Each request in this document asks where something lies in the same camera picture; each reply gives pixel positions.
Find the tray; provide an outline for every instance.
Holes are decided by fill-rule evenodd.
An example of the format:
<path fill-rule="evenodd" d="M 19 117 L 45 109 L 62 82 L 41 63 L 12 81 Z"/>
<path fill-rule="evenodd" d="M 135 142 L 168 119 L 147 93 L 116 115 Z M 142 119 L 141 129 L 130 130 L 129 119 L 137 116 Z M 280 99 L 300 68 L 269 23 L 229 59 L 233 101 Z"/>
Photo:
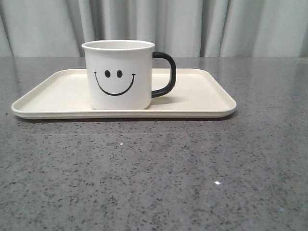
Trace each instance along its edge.
<path fill-rule="evenodd" d="M 169 69 L 153 69 L 152 88 L 165 86 L 169 73 Z M 236 108 L 234 99 L 208 72 L 200 69 L 177 69 L 174 89 L 153 98 L 143 110 L 95 110 L 89 99 L 86 69 L 63 70 L 15 101 L 12 111 L 25 119 L 220 118 Z"/>

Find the white curtain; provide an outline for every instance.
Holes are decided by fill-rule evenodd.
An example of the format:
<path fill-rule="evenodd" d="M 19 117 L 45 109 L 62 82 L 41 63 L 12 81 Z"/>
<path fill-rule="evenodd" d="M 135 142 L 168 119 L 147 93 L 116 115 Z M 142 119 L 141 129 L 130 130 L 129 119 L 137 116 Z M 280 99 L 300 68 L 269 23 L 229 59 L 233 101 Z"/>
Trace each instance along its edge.
<path fill-rule="evenodd" d="M 307 57 L 308 0 L 0 0 L 0 56 L 138 39 L 173 57 Z"/>

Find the mug handle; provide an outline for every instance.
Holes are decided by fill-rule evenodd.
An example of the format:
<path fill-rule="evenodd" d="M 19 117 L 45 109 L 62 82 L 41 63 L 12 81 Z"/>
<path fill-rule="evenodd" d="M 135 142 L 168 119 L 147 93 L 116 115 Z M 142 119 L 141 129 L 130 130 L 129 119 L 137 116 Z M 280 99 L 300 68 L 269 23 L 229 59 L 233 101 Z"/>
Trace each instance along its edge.
<path fill-rule="evenodd" d="M 152 91 L 152 98 L 155 98 L 155 97 L 159 97 L 159 96 L 162 96 L 162 95 L 166 95 L 167 93 L 169 93 L 173 89 L 173 87 L 175 85 L 175 81 L 177 79 L 177 67 L 175 66 L 175 62 L 174 62 L 173 58 L 166 53 L 154 51 L 153 52 L 153 58 L 166 59 L 170 63 L 170 70 L 171 70 L 170 80 L 169 80 L 169 83 L 167 84 L 167 86 L 165 86 L 162 89 Z"/>

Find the white mug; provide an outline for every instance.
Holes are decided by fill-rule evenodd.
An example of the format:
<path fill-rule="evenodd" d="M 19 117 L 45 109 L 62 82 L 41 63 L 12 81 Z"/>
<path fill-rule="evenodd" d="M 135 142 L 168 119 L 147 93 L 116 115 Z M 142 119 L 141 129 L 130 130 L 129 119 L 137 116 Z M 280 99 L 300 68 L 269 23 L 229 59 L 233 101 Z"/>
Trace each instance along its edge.
<path fill-rule="evenodd" d="M 144 109 L 151 99 L 169 93 L 176 82 L 171 56 L 153 52 L 155 44 L 136 40 L 100 40 L 82 44 L 85 50 L 90 102 L 95 109 Z M 152 91 L 152 59 L 167 59 L 169 83 Z"/>

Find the smiley face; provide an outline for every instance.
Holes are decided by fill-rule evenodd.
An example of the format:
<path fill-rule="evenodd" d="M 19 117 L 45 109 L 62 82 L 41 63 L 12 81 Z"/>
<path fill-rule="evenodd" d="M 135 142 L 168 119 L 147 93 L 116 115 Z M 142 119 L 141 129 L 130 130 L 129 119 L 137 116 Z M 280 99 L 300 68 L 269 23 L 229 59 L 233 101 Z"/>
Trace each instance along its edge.
<path fill-rule="evenodd" d="M 101 87 L 101 85 L 100 85 L 100 83 L 99 83 L 99 81 L 98 81 L 98 79 L 97 79 L 96 73 L 97 73 L 97 72 L 94 71 L 95 78 L 96 78 L 96 82 L 97 82 L 99 88 L 102 90 L 102 92 L 106 93 L 107 95 L 111 95 L 111 96 L 123 95 L 123 94 L 125 94 L 126 92 L 128 92 L 128 90 L 131 88 L 131 86 L 132 86 L 133 83 L 134 83 L 134 79 L 135 79 L 135 75 L 136 75 L 136 74 L 131 74 L 131 75 L 132 75 L 132 79 L 131 79 L 130 85 L 129 85 L 124 91 L 122 91 L 122 92 L 120 92 L 120 93 L 113 93 L 113 92 L 108 92 L 108 91 L 104 90 L 103 87 Z M 121 70 L 118 70 L 118 71 L 116 72 L 116 75 L 117 75 L 118 78 L 121 78 L 121 77 L 123 76 L 123 72 L 122 72 Z M 106 78 L 110 78 L 110 77 L 111 77 L 111 73 L 110 73 L 109 70 L 106 70 L 106 71 L 105 71 L 105 77 L 106 77 Z"/>

